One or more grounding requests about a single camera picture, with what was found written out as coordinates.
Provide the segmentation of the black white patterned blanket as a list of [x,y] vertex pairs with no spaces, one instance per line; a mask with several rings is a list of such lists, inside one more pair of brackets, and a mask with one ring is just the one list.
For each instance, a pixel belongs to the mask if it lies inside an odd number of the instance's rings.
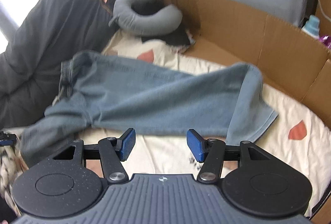
[[20,152],[23,131],[24,128],[5,129],[5,133],[17,136],[17,142],[11,146],[1,146],[1,198],[18,217],[21,216],[21,212],[13,200],[12,187],[15,180],[28,169]]

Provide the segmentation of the pink white refill pouch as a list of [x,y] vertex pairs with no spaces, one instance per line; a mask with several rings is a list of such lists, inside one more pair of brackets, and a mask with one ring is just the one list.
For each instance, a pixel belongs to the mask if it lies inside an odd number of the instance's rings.
[[322,42],[329,50],[331,50],[331,36],[330,35],[324,35],[320,37],[320,42]]

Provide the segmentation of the black cloth under neck pillow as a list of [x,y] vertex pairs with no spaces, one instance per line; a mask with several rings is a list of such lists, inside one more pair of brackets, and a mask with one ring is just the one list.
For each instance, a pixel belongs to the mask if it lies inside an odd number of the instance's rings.
[[192,34],[183,24],[170,34],[141,38],[143,43],[151,40],[164,41],[174,53],[184,53],[195,44]]

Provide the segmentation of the grey U-shaped neck pillow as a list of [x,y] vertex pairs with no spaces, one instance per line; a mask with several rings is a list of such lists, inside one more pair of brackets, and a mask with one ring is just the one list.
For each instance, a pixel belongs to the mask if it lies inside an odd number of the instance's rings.
[[182,22],[182,12],[163,0],[116,0],[108,25],[117,24],[133,35],[153,37],[174,32]]

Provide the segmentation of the white laundry detergent bottle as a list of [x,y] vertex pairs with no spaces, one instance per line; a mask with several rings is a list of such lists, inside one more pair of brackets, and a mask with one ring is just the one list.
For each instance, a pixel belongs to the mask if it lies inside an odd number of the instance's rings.
[[310,15],[308,21],[302,27],[302,31],[314,39],[319,39],[320,20],[315,15]]

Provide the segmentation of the brown cardboard sheet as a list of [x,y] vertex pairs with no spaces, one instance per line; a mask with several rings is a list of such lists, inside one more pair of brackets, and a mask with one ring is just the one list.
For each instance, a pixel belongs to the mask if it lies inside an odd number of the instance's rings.
[[164,0],[183,13],[195,39],[186,54],[231,65],[257,66],[266,83],[330,125],[330,52],[299,28],[231,0]]

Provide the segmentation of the dark grey pillow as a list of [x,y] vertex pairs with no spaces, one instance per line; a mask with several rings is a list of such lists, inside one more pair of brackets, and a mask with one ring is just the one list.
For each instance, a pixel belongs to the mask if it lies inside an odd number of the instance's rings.
[[58,94],[61,64],[117,31],[100,0],[39,0],[1,54],[1,127],[29,126]]

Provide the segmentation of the blue-grey denim pants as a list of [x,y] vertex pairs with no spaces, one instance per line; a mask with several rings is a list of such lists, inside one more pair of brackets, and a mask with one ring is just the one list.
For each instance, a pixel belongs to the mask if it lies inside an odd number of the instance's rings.
[[205,116],[202,108],[211,109],[217,101],[232,106],[252,67],[237,63],[196,76],[132,58],[80,52],[62,63],[58,101],[24,130],[22,158],[34,166],[88,127],[147,134],[176,133],[187,125],[209,136],[207,129],[222,122]]

